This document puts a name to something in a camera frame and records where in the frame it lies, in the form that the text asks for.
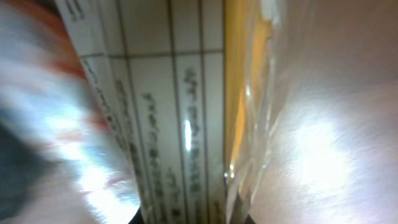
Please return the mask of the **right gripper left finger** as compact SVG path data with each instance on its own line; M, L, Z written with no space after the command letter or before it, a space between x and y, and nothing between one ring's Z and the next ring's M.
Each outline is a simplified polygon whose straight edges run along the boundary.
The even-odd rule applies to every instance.
M141 209L139 208L128 224L145 224Z

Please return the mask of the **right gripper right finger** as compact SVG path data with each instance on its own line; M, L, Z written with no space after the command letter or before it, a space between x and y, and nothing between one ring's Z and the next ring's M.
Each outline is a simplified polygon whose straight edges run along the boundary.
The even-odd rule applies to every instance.
M231 224L256 224L249 214L250 206L249 199L243 199L240 194L237 194L231 215Z

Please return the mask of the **orange spaghetti pasta packet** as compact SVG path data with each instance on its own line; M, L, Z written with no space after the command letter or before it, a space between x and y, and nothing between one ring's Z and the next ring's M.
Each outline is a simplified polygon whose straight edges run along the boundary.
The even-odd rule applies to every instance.
M55 4L145 223L231 223L266 160L277 1Z

